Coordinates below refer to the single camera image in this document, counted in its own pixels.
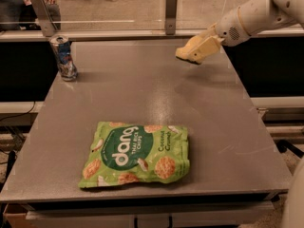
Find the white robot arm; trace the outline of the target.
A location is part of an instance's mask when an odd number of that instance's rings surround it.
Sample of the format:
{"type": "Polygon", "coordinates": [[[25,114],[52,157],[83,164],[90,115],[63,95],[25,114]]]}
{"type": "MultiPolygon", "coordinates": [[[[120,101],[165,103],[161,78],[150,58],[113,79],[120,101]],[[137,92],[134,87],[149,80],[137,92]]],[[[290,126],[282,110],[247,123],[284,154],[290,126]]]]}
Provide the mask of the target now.
{"type": "Polygon", "coordinates": [[[304,0],[249,0],[192,37],[176,50],[176,56],[199,65],[221,46],[234,47],[264,30],[294,24],[304,24],[304,0]]]}

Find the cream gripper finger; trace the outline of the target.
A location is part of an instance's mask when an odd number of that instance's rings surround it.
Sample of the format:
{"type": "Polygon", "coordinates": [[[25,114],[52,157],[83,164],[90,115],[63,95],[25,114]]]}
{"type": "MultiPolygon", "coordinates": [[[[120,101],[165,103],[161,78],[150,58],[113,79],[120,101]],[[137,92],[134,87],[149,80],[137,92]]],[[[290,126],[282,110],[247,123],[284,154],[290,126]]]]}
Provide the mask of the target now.
{"type": "Polygon", "coordinates": [[[219,51],[220,47],[221,47],[221,42],[223,41],[223,38],[220,37],[209,37],[207,38],[207,46],[205,49],[205,53],[208,56],[215,54],[219,51]]]}
{"type": "Polygon", "coordinates": [[[209,28],[205,29],[200,34],[196,35],[196,38],[199,38],[200,40],[206,39],[206,38],[209,38],[209,37],[215,37],[215,38],[217,38],[218,34],[216,32],[216,25],[217,24],[213,24],[209,28]]]}

